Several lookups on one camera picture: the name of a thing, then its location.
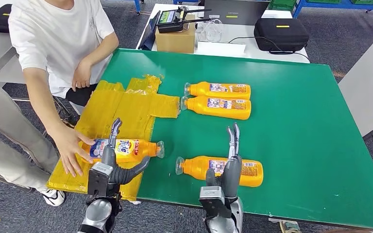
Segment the orange bottle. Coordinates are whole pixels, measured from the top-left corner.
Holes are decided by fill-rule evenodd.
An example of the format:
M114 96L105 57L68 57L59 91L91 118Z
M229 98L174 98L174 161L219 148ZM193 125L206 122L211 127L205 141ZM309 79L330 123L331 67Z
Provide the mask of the orange bottle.
M186 83L184 87L184 95L212 96L249 100L251 97L251 86L247 84L234 83Z
M180 175L182 173L191 175L198 180L205 180L206 171L209 168L215 170L215 175L220 176L223 171L228 158L217 158L198 156L193 159L183 159L178 157L176 160L175 173ZM239 185L248 187L258 187L262 184L264 179L264 172L262 164L254 160L242 160L241 178Z
M189 109L199 114L246 120L251 114L251 101L198 96L182 97L181 110Z
M108 139L95 139L94 145L81 144L82 149L89 153L94 162L101 161L103 148L108 145ZM164 142L148 142L142 139L117 139L115 144L117 163L138 162L145 156L163 158Z

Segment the person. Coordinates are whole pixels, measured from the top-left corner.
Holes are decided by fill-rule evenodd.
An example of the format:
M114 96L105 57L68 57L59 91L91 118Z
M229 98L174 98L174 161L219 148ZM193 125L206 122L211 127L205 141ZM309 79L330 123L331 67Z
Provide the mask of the person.
M82 175L75 153L92 159L78 143L94 142L61 122L52 95L86 105L119 45L111 22L100 0L16 0L8 23L32 107L65 172Z
M24 117L16 103L0 88L0 132L20 145L37 166L0 140L0 176L7 182L39 191L45 202L58 206L64 202L62 191L48 189L46 182L58 162L53 145Z

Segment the gray carpet floor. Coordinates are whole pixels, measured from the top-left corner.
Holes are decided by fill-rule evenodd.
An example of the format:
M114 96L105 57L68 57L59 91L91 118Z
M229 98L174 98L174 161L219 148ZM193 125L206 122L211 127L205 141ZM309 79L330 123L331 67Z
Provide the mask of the gray carpet floor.
M139 16L135 14L133 1L102 2L121 47L135 48L149 17L147 13L155 3L171 1L145 0L141 10L146 14ZM310 33L306 50L311 62L329 64L337 81L341 80L373 43L373 12L366 14L362 10L303 8L299 19ZM22 84L9 83L4 89L12 97L27 96L26 87ZM43 125L31 105L27 102L20 102L19 105L25 116L43 132ZM22 152L17 145L3 140ZM373 140L369 139L365 143L373 158ZM68 193L62 206L51 207L36 192L25 194L0 183L0 233L75 232L84 216L86 198L86 195ZM124 212L118 217L115 232L205 232L202 221L204 212L200 209L147 202L132 205L126 201L123 202L123 208ZM312 223L299 224L304 233L318 233L334 228ZM245 215L243 232L278 233L280 229L278 224L269 222L267 216Z

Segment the human arm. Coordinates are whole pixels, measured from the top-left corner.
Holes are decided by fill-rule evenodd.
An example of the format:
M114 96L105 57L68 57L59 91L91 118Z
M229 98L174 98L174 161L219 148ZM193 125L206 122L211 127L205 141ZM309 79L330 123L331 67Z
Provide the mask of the human arm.
M92 145L93 140L62 123L49 90L46 71L28 67L23 70L23 75L31 105L55 142L61 155L65 173L71 173L75 177L76 171L82 175L83 172L76 160L75 153L78 153L88 162L92 162L92 159L86 151L79 147L78 143L83 141Z
M92 66L112 54L118 45L118 37L115 32L112 32L102 40L94 51L84 57L73 74L72 90L76 91L76 88L89 87Z

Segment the white t-shirt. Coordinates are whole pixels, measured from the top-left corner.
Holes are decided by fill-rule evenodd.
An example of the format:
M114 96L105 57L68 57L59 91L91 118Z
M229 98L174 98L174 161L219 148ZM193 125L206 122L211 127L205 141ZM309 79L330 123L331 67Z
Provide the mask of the white t-shirt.
M9 16L9 32L22 70L46 70L51 93L65 98L80 61L114 28L100 0L75 0L70 10L45 0L16 0ZM99 81L110 57L92 67L90 84Z

